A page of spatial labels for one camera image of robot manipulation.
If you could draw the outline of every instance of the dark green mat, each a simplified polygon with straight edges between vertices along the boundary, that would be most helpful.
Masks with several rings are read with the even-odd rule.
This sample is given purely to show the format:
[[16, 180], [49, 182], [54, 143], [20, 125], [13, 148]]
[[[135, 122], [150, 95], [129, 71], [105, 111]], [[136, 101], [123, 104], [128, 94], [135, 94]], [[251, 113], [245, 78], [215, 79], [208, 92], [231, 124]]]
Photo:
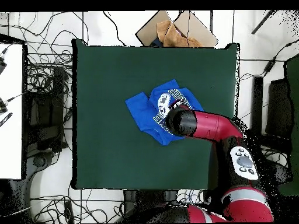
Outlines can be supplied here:
[[207, 188], [211, 143], [184, 139], [162, 146], [138, 129], [125, 100], [176, 79], [205, 111], [233, 117], [237, 44], [221, 50], [88, 47], [74, 40], [73, 49], [76, 188]]

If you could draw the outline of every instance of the metal rod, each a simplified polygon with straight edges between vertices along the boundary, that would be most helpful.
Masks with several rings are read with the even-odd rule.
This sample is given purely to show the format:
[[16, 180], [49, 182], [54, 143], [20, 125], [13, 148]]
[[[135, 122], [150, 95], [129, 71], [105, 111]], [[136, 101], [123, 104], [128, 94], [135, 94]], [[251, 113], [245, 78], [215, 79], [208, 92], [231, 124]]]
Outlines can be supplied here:
[[267, 21], [267, 19], [270, 17], [270, 15], [272, 15], [272, 13], [274, 13], [275, 10], [270, 10], [268, 11], [267, 15], [264, 16], [264, 18], [262, 19], [262, 21], [256, 26], [256, 28], [254, 29], [254, 31], [252, 31], [252, 34], [255, 34], [261, 26], [263, 26], [263, 24], [265, 23], [265, 21]]

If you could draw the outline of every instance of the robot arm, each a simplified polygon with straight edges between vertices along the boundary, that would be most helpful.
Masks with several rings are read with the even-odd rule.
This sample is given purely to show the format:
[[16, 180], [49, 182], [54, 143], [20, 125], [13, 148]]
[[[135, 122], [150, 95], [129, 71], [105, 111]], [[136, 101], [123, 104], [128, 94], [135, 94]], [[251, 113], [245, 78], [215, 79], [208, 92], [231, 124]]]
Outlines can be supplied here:
[[[212, 208], [220, 209], [219, 213], [232, 221], [273, 221], [242, 132], [229, 118], [175, 103], [171, 105], [165, 124], [174, 135], [207, 139], [213, 143], [218, 160], [218, 186], [206, 197]], [[190, 206], [188, 211], [190, 222], [224, 221], [198, 207]]]

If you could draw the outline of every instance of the blue cloth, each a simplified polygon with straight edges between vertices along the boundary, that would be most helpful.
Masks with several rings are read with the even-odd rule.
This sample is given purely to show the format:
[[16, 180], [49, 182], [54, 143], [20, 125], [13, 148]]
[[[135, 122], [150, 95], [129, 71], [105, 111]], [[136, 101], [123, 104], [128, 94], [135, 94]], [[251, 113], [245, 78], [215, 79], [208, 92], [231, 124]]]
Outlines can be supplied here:
[[144, 92], [141, 92], [126, 100], [126, 105], [140, 131], [150, 134], [160, 144], [168, 145], [171, 141], [184, 137], [171, 134], [165, 126], [164, 118], [159, 114], [158, 100], [163, 93], [171, 96], [170, 104], [175, 100], [180, 100], [190, 109], [203, 111], [203, 108], [191, 91], [185, 87], [180, 89], [174, 79], [154, 88], [149, 99]]

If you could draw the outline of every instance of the wire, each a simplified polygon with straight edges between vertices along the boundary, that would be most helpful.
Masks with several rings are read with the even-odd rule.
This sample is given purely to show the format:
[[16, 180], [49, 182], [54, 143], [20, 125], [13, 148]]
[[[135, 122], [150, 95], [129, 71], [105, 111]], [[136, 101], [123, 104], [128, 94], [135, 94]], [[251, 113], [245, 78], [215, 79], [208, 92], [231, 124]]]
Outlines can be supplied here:
[[295, 41], [293, 41], [293, 42], [287, 43], [283, 48], [281, 48], [281, 49], [279, 50], [279, 52], [272, 58], [272, 60], [276, 60], [276, 57], [278, 56], [278, 54], [279, 54], [283, 49], [285, 49], [286, 47], [289, 47], [289, 46], [295, 44], [295, 43], [298, 42], [298, 41], [299, 41], [299, 39], [298, 39], [298, 40], [295, 40]]
[[75, 13], [75, 12], [73, 12], [73, 14], [76, 16], [76, 17], [78, 17], [82, 22], [83, 22], [83, 24], [85, 25], [85, 27], [86, 27], [86, 31], [87, 31], [87, 45], [88, 45], [88, 42], [89, 42], [89, 32], [88, 32], [88, 27], [87, 27], [87, 25], [86, 25], [86, 23]]
[[246, 116], [250, 115], [250, 113], [248, 113], [248, 114], [246, 114], [245, 116], [243, 116], [242, 118], [240, 118], [240, 120], [243, 119], [243, 118], [245, 118]]
[[[58, 210], [58, 208], [57, 208], [57, 203], [59, 203], [59, 202], [61, 202], [61, 201], [64, 201], [64, 202], [65, 202], [65, 200], [69, 200], [69, 201], [71, 201], [73, 204], [75, 204], [76, 206], [82, 208], [82, 209], [85, 211], [83, 214], [88, 214], [88, 216], [91, 216], [91, 217], [93, 218], [93, 220], [94, 220], [96, 223], [100, 223], [100, 222], [98, 222], [98, 221], [96, 220], [96, 218], [92, 215], [92, 213], [94, 213], [94, 212], [101, 212], [101, 213], [103, 213], [103, 214], [105, 215], [105, 217], [106, 217], [106, 220], [104, 221], [104, 223], [108, 222], [107, 214], [106, 214], [106, 212], [103, 211], [102, 209], [96, 209], [96, 210], [93, 210], [93, 211], [89, 211], [89, 210], [86, 209], [84, 206], [77, 204], [74, 200], [72, 200], [72, 199], [71, 199], [70, 197], [68, 197], [68, 196], [58, 195], [58, 196], [53, 196], [53, 197], [62, 197], [62, 198], [61, 198], [61, 199], [52, 199], [52, 200], [48, 203], [48, 205], [46, 205], [43, 209], [41, 209], [41, 211], [34, 217], [34, 222], [37, 222], [37, 221], [38, 221], [40, 215], [42, 215], [42, 214], [48, 214], [48, 215], [50, 215], [51, 220], [47, 220], [47, 221], [45, 221], [44, 223], [46, 223], [46, 222], [52, 222], [52, 224], [55, 224], [55, 221], [58, 221], [59, 224], [62, 224], [61, 221], [60, 221], [60, 217], [61, 217], [61, 216], [64, 216], [64, 217], [65, 217], [65, 214], [64, 214], [64, 213], [61, 213], [61, 212]], [[56, 219], [54, 219], [54, 218], [51, 216], [50, 211], [56, 213]]]
[[119, 30], [117, 29], [117, 26], [115, 24], [115, 22], [105, 13], [105, 11], [103, 11], [104, 15], [109, 19], [111, 20], [111, 22], [115, 25], [115, 28], [116, 28], [116, 36], [117, 36], [117, 39], [119, 40], [119, 42], [121, 42], [123, 44], [123, 46], [127, 46], [126, 44], [124, 44], [120, 39], [119, 39]]
[[10, 47], [10, 46], [12, 46], [13, 44], [10, 44], [9, 46], [7, 46], [1, 53], [0, 53], [0, 56], [1, 55], [4, 55], [6, 52], [7, 52], [7, 50], [8, 50], [8, 48]]
[[[250, 77], [253, 77], [253, 76], [261, 76], [261, 75], [263, 75], [263, 74], [264, 74], [264, 72], [261, 73], [261, 74], [258, 74], [258, 75], [252, 75], [252, 74], [250, 74], [250, 73], [245, 73], [244, 75], [242, 75], [242, 76], [240, 77], [240, 80], [241, 80], [241, 81], [242, 81], [242, 80], [247, 80], [247, 79], [250, 78]], [[249, 75], [249, 77], [242, 79], [243, 76], [245, 76], [245, 75]]]
[[16, 214], [21, 213], [21, 212], [23, 212], [23, 211], [27, 211], [27, 210], [30, 209], [31, 207], [32, 207], [32, 206], [27, 207], [26, 209], [21, 209], [20, 211], [17, 211], [17, 212], [15, 212], [15, 213], [12, 213], [12, 214], [9, 214], [9, 215], [3, 216], [3, 217], [8, 217], [8, 216], [16, 215]]
[[188, 34], [189, 34], [189, 29], [190, 29], [190, 11], [189, 11], [189, 20], [188, 20], [188, 32], [187, 32], [187, 43], [188, 43], [188, 47], [190, 47], [189, 42], [188, 42]]

